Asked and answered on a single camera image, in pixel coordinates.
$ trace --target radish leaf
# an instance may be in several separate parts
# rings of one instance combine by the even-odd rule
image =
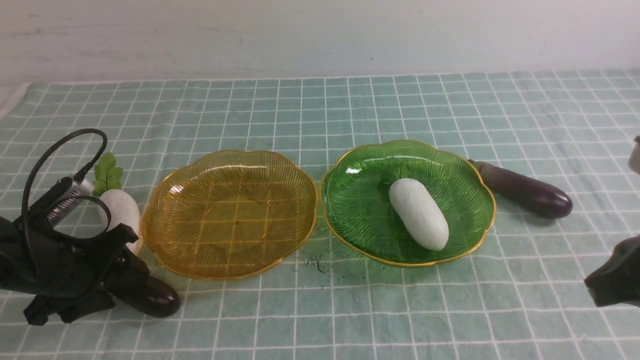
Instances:
[[[95,196],[100,196],[110,189],[122,188],[120,180],[124,171],[121,167],[116,166],[116,158],[112,153],[107,152],[102,155],[98,163],[93,167],[93,171],[95,172],[95,180],[93,182],[93,194]]]

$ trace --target green plate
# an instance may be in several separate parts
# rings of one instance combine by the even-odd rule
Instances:
[[[441,251],[418,245],[389,203],[402,177],[420,181],[449,225]],[[482,244],[495,219],[495,199],[477,170],[451,152],[398,140],[347,152],[323,178],[324,218],[352,249],[395,266],[429,266],[458,259]]]

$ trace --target gold plate rim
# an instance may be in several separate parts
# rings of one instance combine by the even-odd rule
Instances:
[[[317,189],[316,186],[316,182],[313,180],[313,178],[304,170],[302,170],[299,166],[297,166],[291,159],[289,159],[287,156],[284,156],[283,154],[280,154],[279,152],[275,152],[275,151],[270,151],[270,150],[250,150],[250,151],[245,151],[245,150],[237,150],[237,149],[223,149],[223,150],[218,150],[218,151],[214,151],[214,152],[210,152],[209,154],[206,154],[202,157],[200,157],[199,159],[197,159],[196,161],[192,162],[189,165],[185,165],[181,168],[177,168],[174,171],[172,171],[171,173],[169,173],[167,176],[165,176],[154,188],[154,191],[152,193],[151,196],[151,201],[149,202],[149,204],[147,204],[147,207],[145,208],[145,210],[142,213],[142,216],[140,216],[140,233],[142,233],[142,230],[144,227],[146,227],[144,225],[144,219],[148,216],[149,213],[149,208],[151,203],[153,202],[153,200],[156,198],[156,196],[158,196],[158,190],[160,189],[161,185],[164,184],[167,180],[169,180],[169,178],[171,178],[171,176],[174,176],[175,174],[179,173],[179,172],[183,172],[186,169],[200,163],[203,160],[206,160],[207,158],[210,158],[212,156],[214,156],[215,154],[220,154],[222,152],[236,152],[236,153],[243,153],[243,154],[248,154],[248,153],[261,153],[261,154],[275,154],[276,156],[284,159],[286,162],[288,162],[290,165],[292,165],[297,171],[299,171],[301,174],[303,174],[312,184],[313,188],[314,188],[314,206],[313,206],[313,221],[311,222],[311,226],[309,228],[309,232],[302,237],[302,239],[298,242],[298,244],[296,244],[295,247],[293,247],[291,249],[291,251],[289,251],[287,254],[284,254],[282,257],[280,257],[279,259],[277,259],[276,261],[274,261],[273,263],[267,265],[267,266],[263,266],[262,268],[259,268],[258,270],[254,271],[254,272],[250,272],[247,274],[243,274],[243,275],[237,275],[237,276],[197,276],[197,275],[193,275],[193,274],[189,274],[186,272],[181,272],[180,270],[176,270],[170,266],[168,266],[163,259],[161,259],[160,256],[157,255],[156,251],[153,249],[153,246],[150,245],[149,241],[145,241],[145,245],[149,248],[149,250],[154,254],[154,256],[156,257],[157,261],[167,270],[169,270],[170,272],[182,276],[182,277],[186,277],[188,279],[194,279],[194,280],[212,280],[212,281],[235,281],[235,280],[242,280],[242,279],[247,279],[249,277],[253,277],[256,275],[260,275],[264,272],[266,272],[267,270],[273,268],[274,266],[276,266],[277,264],[281,263],[287,256],[290,256],[291,254],[295,253],[311,236],[311,234],[314,232],[314,229],[316,228],[316,224],[317,224],[317,203],[318,203],[318,198],[319,198],[319,191]]]
[[[346,241],[344,238],[342,238],[333,228],[333,226],[331,225],[331,223],[329,223],[329,218],[327,215],[327,210],[326,210],[326,206],[324,204],[324,200],[322,198],[322,189],[324,186],[324,180],[326,179],[326,177],[331,174],[339,165],[340,162],[342,162],[342,160],[344,160],[344,158],[348,155],[351,154],[352,152],[362,149],[364,147],[382,147],[384,145],[388,145],[390,143],[396,143],[396,142],[413,142],[413,143],[417,143],[420,145],[423,145],[425,147],[430,147],[433,150],[437,151],[437,152],[441,152],[444,154],[449,154],[449,155],[453,155],[459,159],[462,159],[464,161],[464,163],[466,163],[468,166],[470,166],[473,170],[474,173],[476,174],[478,180],[480,181],[480,184],[483,186],[483,188],[486,190],[486,192],[489,194],[489,196],[491,197],[491,202],[493,204],[493,215],[491,217],[491,221],[489,222],[489,225],[487,225],[486,229],[484,230],[484,233],[482,235],[482,238],[478,241],[477,244],[475,244],[471,249],[465,251],[464,253],[460,254],[460,255],[456,255],[453,256],[451,258],[447,258],[447,259],[443,259],[443,260],[437,260],[437,261],[430,261],[428,263],[398,263],[396,261],[389,261],[386,259],[382,259],[379,258],[377,256],[373,256],[371,254],[369,254],[368,252],[362,250],[362,249],[358,249],[357,247],[353,246],[352,244],[350,244],[348,241]],[[489,233],[489,230],[491,229],[491,227],[493,226],[493,222],[495,221],[495,215],[496,215],[496,210],[497,210],[497,205],[495,203],[495,197],[493,196],[493,192],[489,189],[489,187],[484,183],[484,181],[482,180],[482,177],[480,176],[480,173],[478,172],[478,170],[476,169],[475,166],[473,166],[473,164],[471,164],[469,162],[469,160],[463,158],[462,156],[453,153],[451,151],[446,151],[446,150],[440,150],[438,148],[436,148],[435,146],[432,146],[428,143],[424,143],[424,142],[420,142],[418,140],[412,140],[412,139],[400,139],[400,140],[391,140],[388,142],[383,142],[383,143],[370,143],[370,144],[364,144],[364,145],[360,145],[360,146],[356,146],[353,149],[345,152],[340,159],[338,159],[338,161],[336,161],[335,165],[329,169],[329,171],[327,171],[324,176],[322,177],[322,180],[320,181],[320,203],[322,205],[322,212],[323,212],[323,218],[324,221],[326,222],[327,226],[329,227],[329,230],[333,233],[333,235],[338,238],[343,244],[347,245],[349,248],[351,248],[352,250],[355,250],[356,252],[359,252],[360,254],[367,256],[368,258],[371,258],[373,260],[379,261],[380,263],[386,264],[386,265],[391,265],[391,266],[400,266],[400,267],[405,267],[405,268],[420,268],[420,267],[426,267],[426,266],[433,266],[433,265],[437,265],[437,264],[441,264],[441,263],[447,263],[449,261],[453,261],[459,258],[462,258],[463,256],[469,255],[471,254],[473,251],[475,251],[478,247],[480,247],[480,245],[482,245],[482,243],[484,242],[484,239],[486,238],[486,235]]]

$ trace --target white wall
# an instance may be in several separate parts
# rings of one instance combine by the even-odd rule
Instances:
[[[6,0],[0,86],[640,66],[639,0]]]

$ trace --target glass plate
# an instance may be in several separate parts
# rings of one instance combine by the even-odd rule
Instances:
[[[242,279],[292,254],[316,221],[316,186],[271,151],[218,151],[166,177],[140,234],[170,271]]]
[[[441,251],[418,245],[389,203],[389,187],[402,177],[420,181],[444,214],[449,241]],[[467,160],[413,140],[350,150],[324,176],[321,201],[338,239],[395,266],[429,266],[467,255],[495,219],[493,194]]]

